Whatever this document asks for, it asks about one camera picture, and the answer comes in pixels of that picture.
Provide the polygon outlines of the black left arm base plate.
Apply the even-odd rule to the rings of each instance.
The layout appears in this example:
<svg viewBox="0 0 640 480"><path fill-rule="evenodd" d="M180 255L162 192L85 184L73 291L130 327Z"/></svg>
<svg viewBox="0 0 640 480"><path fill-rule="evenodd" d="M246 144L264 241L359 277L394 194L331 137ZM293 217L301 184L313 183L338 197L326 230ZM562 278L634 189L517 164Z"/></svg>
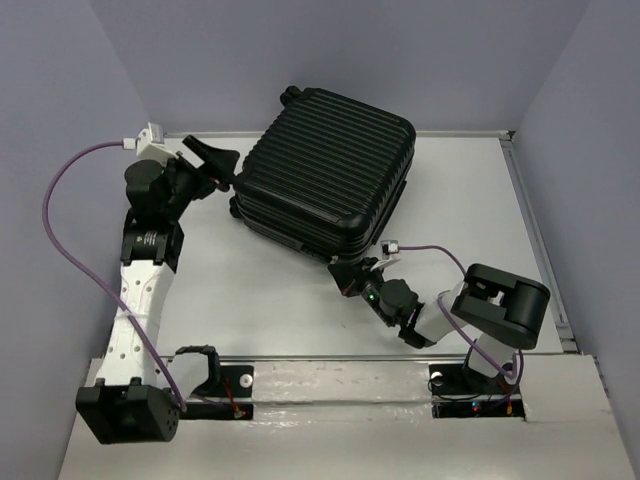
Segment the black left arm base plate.
<svg viewBox="0 0 640 480"><path fill-rule="evenodd" d="M223 364L217 377L198 385L181 420L249 421L253 419L254 366Z"/></svg>

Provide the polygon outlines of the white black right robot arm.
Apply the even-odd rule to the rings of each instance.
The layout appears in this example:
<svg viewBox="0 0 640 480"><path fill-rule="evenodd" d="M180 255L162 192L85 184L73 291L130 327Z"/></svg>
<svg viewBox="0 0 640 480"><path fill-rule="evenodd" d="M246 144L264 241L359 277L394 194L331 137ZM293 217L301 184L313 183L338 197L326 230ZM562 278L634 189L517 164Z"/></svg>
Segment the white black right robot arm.
<svg viewBox="0 0 640 480"><path fill-rule="evenodd" d="M516 390L524 353L536 348L550 301L540 282L475 263L453 288L427 304L403 279L386 280L385 262L331 264L328 271L346 298L360 297L382 322L415 349L430 348L451 333L469 345L460 368L462 384L482 392L501 377Z"/></svg>

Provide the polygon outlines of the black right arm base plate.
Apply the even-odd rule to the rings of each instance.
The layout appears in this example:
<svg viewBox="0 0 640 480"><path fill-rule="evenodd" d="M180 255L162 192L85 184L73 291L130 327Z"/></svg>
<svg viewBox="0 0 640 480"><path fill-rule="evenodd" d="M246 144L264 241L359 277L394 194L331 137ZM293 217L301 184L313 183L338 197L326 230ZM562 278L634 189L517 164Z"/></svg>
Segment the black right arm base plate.
<svg viewBox="0 0 640 480"><path fill-rule="evenodd" d="M488 378L461 363L429 366L427 387L435 419L525 419L519 385L502 375Z"/></svg>

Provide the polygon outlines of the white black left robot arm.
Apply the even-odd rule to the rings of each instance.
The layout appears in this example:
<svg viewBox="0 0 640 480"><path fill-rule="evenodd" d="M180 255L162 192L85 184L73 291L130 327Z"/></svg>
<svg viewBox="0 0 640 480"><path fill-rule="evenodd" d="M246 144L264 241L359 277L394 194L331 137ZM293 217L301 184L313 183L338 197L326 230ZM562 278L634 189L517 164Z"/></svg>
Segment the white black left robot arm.
<svg viewBox="0 0 640 480"><path fill-rule="evenodd" d="M240 157L192 135L182 143L201 165L180 152L139 152L124 173L118 309L94 383L76 394L77 413L103 445L169 442L191 394L229 387L215 347L182 346L170 362L156 349L184 242L180 218L192 202L229 190Z"/></svg>

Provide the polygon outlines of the black ribbed hard suitcase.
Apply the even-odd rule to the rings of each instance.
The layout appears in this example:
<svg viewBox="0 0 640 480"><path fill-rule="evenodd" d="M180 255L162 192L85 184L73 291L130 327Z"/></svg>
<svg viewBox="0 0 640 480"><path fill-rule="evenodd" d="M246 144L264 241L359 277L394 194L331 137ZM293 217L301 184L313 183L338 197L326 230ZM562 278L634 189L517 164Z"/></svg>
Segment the black ribbed hard suitcase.
<svg viewBox="0 0 640 480"><path fill-rule="evenodd" d="M401 116L322 88L289 86L280 102L244 158L230 213L322 263L357 263L406 187L416 130Z"/></svg>

